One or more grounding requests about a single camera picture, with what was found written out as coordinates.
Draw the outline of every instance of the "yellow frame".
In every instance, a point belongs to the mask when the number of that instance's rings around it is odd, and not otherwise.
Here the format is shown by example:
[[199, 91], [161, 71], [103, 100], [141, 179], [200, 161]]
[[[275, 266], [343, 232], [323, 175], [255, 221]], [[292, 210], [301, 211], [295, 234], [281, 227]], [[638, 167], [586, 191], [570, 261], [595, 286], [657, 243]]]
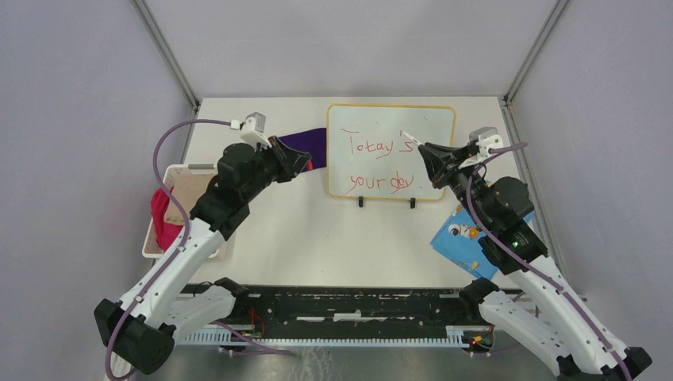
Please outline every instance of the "yellow frame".
[[[451, 106], [421, 106], [421, 105], [379, 105], [376, 103], [333, 103], [327, 108], [327, 192], [332, 197], [338, 198], [358, 198], [359, 196], [348, 196], [345, 194], [333, 194], [329, 189], [329, 111], [334, 106], [354, 106], [354, 107], [390, 107], [397, 109], [445, 109], [451, 110], [453, 112], [453, 125], [451, 126], [451, 138], [448, 142], [449, 145], [453, 146], [453, 133], [456, 131], [456, 119], [458, 119], [458, 113], [456, 109]], [[442, 195], [438, 199], [434, 198], [417, 198], [418, 201], [441, 201], [446, 195], [446, 188], [442, 190]], [[408, 198], [400, 197], [379, 197], [379, 196], [367, 196], [364, 198], [369, 198], [372, 200], [409, 200]]]

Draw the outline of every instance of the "whiteboard frame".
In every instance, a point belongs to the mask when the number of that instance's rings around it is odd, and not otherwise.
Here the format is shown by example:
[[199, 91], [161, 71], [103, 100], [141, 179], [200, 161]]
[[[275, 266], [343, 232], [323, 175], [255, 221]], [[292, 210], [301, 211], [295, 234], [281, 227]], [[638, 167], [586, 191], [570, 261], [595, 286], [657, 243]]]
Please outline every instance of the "whiteboard frame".
[[[451, 138], [448, 141], [449, 146], [453, 146], [453, 134], [456, 132], [456, 119], [458, 119], [458, 113], [456, 109], [451, 106], [433, 106], [433, 105], [390, 105], [390, 104], [377, 104], [377, 103], [333, 103], [327, 108], [327, 113], [325, 119], [327, 120], [327, 192], [332, 197], [337, 198], [360, 198], [370, 199], [370, 200], [401, 200], [409, 201], [410, 198], [401, 198], [401, 197], [384, 197], [384, 196], [357, 196], [357, 195], [347, 195], [347, 194], [334, 194], [332, 193], [331, 188], [329, 187], [329, 111], [336, 106], [351, 106], [351, 107], [390, 107], [394, 109], [443, 109], [451, 110], [453, 112], [453, 124], [451, 126]], [[441, 201], [442, 198], [446, 195], [446, 188], [442, 190], [442, 195], [439, 198], [416, 198], [416, 201], [425, 201], [425, 202], [437, 202]]]

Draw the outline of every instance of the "table surface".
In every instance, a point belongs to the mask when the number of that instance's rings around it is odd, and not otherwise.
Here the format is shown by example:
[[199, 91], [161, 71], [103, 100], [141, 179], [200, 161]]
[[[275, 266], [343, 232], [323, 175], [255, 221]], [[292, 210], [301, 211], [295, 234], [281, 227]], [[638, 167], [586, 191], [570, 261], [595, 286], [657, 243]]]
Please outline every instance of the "table surface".
[[[496, 127], [509, 144], [496, 97], [386, 98], [205, 98], [201, 119], [244, 119], [266, 115], [265, 134], [282, 136], [325, 127], [333, 103], [380, 103], [452, 106], [456, 110], [453, 144], [467, 143], [470, 131]], [[223, 149], [241, 141], [219, 125], [196, 125], [185, 164], [212, 164]], [[518, 177], [512, 155], [489, 164], [487, 178]], [[228, 276], [238, 283], [333, 287], [461, 288], [474, 277], [430, 246], [430, 240], [458, 206], [447, 192], [439, 202], [334, 198], [327, 191], [327, 169], [301, 174], [289, 183], [272, 184], [250, 203], [250, 216], [225, 250], [207, 260], [191, 283]], [[498, 273], [500, 287], [518, 288]]]

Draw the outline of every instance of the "wall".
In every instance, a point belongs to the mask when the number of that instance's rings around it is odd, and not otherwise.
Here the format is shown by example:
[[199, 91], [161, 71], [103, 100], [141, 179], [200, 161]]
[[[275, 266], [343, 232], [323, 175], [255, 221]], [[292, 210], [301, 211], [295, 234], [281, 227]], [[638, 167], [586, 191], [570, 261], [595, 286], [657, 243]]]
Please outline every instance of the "wall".
[[513, 114], [574, 287], [670, 379], [673, 3], [572, 2]]
[[101, 379], [94, 308], [148, 266], [190, 110], [128, 1], [2, 2], [0, 56], [0, 379]]
[[198, 97], [502, 95], [554, 0], [148, 0]]

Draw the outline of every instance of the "brown cloth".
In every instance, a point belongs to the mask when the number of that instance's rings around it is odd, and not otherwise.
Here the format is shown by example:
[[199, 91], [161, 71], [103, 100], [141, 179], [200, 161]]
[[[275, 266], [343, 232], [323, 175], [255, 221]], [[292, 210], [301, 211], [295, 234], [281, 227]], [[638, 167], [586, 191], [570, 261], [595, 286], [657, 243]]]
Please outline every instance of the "brown cloth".
[[[213, 174], [186, 175], [175, 178], [173, 195], [178, 199], [178, 202], [185, 208], [187, 213], [194, 208], [196, 201], [206, 191], [208, 182], [212, 178]], [[166, 209], [166, 213], [163, 215], [163, 221], [173, 225], [185, 225], [183, 216], [173, 201], [168, 205], [168, 209]]]

